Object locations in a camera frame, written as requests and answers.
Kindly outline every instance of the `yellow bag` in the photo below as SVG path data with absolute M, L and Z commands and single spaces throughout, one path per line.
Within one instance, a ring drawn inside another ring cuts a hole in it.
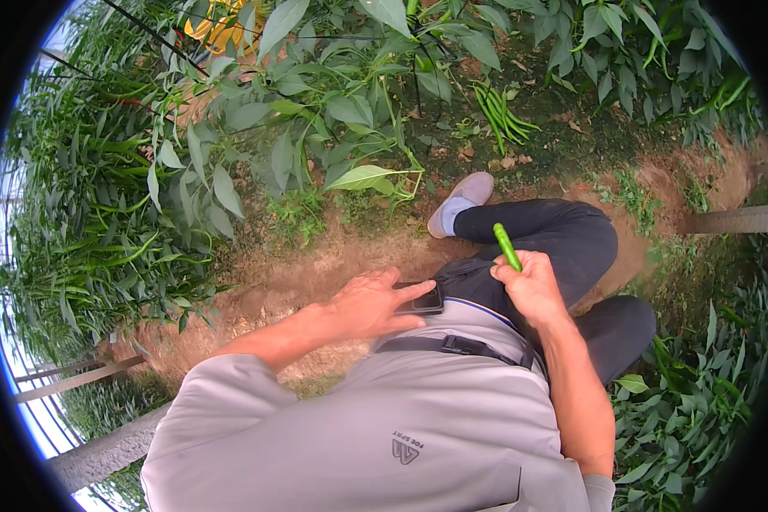
M 261 34 L 262 29 L 265 27 L 265 20 L 270 14 L 269 11 L 272 10 L 272 7 L 268 8 L 267 6 L 263 5 L 261 0 L 250 1 L 253 3 L 253 8 L 256 12 L 256 15 L 254 16 L 254 26 L 244 27 L 244 29 L 253 31 L 253 38 L 250 38 L 250 32 L 248 33 L 252 44 L 246 44 L 246 54 L 255 52 L 258 48 L 259 35 Z M 196 26 L 196 30 L 193 29 L 190 20 L 185 23 L 185 34 L 191 36 L 197 41 L 207 41 L 207 48 L 211 53 L 214 54 L 222 53 L 225 51 L 228 39 L 232 39 L 233 45 L 239 47 L 239 42 L 245 35 L 245 30 L 243 30 L 242 26 L 239 26 L 238 24 L 228 29 L 226 29 L 225 26 L 232 19 L 232 17 L 236 15 L 239 10 L 247 3 L 247 0 L 214 0 L 214 2 L 210 3 L 210 9 L 208 10 L 207 17 L 210 17 L 213 14 L 214 6 L 216 3 L 224 4 L 227 7 L 228 12 L 232 13 L 232 15 L 223 16 L 219 18 L 219 21 L 216 23 L 211 20 L 202 20 L 202 22 Z

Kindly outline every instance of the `shoe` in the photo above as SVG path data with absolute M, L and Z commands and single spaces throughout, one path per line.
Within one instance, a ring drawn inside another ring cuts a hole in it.
M 427 229 L 429 230 L 430 235 L 436 239 L 445 239 L 450 236 L 446 234 L 444 226 L 441 223 L 441 212 L 444 210 L 444 206 L 450 199 L 461 196 L 474 202 L 475 206 L 481 207 L 486 204 L 486 200 L 492 195 L 492 185 L 494 181 L 495 179 L 492 175 L 487 172 L 472 173 L 462 179 L 461 182 L 455 185 L 455 188 L 452 189 L 450 196 L 445 199 L 444 202 L 440 203 L 438 209 L 435 210 L 435 213 L 432 214 L 429 222 L 427 222 Z

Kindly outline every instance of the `wooden post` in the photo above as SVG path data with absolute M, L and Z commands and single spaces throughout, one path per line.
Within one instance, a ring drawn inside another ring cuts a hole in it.
M 686 233 L 767 233 L 768 205 L 692 215 Z
M 171 403 L 134 419 L 107 436 L 92 439 L 62 455 L 52 457 L 47 463 L 68 493 L 100 482 L 114 471 L 147 455 L 156 425 L 168 412 Z
M 88 361 L 81 361 L 79 363 L 72 363 L 72 364 L 66 364 L 65 366 L 62 366 L 60 368 L 52 368 L 52 369 L 46 369 L 42 372 L 37 372 L 36 374 L 28 374 L 23 375 L 22 377 L 15 377 L 15 383 L 27 383 L 30 380 L 34 380 L 35 378 L 43 378 L 43 377 L 51 377 L 51 375 L 56 374 L 62 374 L 64 372 L 73 372 L 78 369 L 83 369 L 88 366 L 92 366 L 92 364 L 103 364 L 102 361 L 97 361 L 96 359 L 90 359 Z
M 141 355 L 135 355 L 134 357 L 129 357 L 125 361 L 120 361 L 119 363 L 109 364 L 108 366 L 103 366 L 102 368 L 93 369 L 90 372 L 86 372 L 84 374 L 79 374 L 79 375 L 75 375 L 74 377 L 64 378 L 61 381 L 57 381 L 53 384 L 48 384 L 47 386 L 38 387 L 36 389 L 30 389 L 28 391 L 17 393 L 15 395 L 15 400 L 17 401 L 18 404 L 23 404 L 27 401 L 35 400 L 37 398 L 42 398 L 43 396 L 49 396 L 55 393 L 62 393 L 63 391 L 74 389 L 75 387 L 80 387 L 82 386 L 82 384 L 92 383 L 95 380 L 98 380 L 100 378 L 108 377 L 109 375 L 113 375 L 117 372 L 121 372 L 124 369 L 131 368 L 132 366 L 143 363 L 144 361 L 145 361 L 144 357 L 142 357 Z

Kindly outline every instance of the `person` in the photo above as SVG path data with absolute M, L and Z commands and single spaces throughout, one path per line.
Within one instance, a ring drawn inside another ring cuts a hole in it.
M 635 297 L 568 308 L 617 254 L 583 202 L 483 206 L 492 177 L 463 179 L 429 220 L 484 244 L 434 281 L 393 289 L 368 271 L 327 302 L 235 338 L 185 377 L 142 471 L 162 510 L 611 510 L 615 418 L 604 385 L 647 348 Z M 502 222 L 522 263 L 507 265 Z M 435 316 L 393 315 L 442 291 Z M 377 338 L 329 393 L 298 401 L 275 374 L 328 343 Z

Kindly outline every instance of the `black pants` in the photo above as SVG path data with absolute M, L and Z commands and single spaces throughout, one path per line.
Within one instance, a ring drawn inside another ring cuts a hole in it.
M 464 210 L 455 217 L 455 235 L 484 244 L 473 258 L 444 265 L 435 276 L 447 297 L 476 302 L 506 316 L 540 351 L 537 333 L 527 327 L 503 284 L 489 273 L 500 247 L 492 225 L 501 222 L 516 249 L 549 255 L 566 307 L 594 287 L 617 257 L 611 221 L 584 202 L 533 199 Z M 655 313 L 637 297 L 598 302 L 575 324 L 589 348 L 594 369 L 608 384 L 642 354 L 655 335 Z

